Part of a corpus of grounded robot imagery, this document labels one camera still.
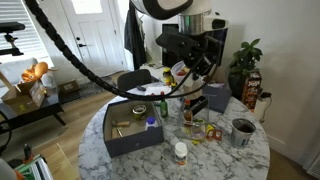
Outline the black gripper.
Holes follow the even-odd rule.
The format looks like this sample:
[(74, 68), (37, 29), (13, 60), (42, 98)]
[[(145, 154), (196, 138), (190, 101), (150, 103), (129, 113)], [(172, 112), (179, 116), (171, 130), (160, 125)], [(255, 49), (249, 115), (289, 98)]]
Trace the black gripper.
[(214, 65), (221, 62), (221, 43), (206, 33), (199, 36), (162, 33), (156, 43), (182, 60), (198, 75), (208, 75)]

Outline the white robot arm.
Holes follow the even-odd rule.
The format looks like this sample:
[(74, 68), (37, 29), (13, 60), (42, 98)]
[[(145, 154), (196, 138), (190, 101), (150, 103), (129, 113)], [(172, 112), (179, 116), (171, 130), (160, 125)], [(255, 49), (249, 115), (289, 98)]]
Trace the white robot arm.
[(179, 32), (164, 32), (156, 43), (175, 54), (193, 73), (212, 74), (215, 62), (206, 55), (206, 33), (226, 29), (229, 22), (211, 14), (210, 0), (130, 0), (130, 3), (156, 20), (177, 16)]

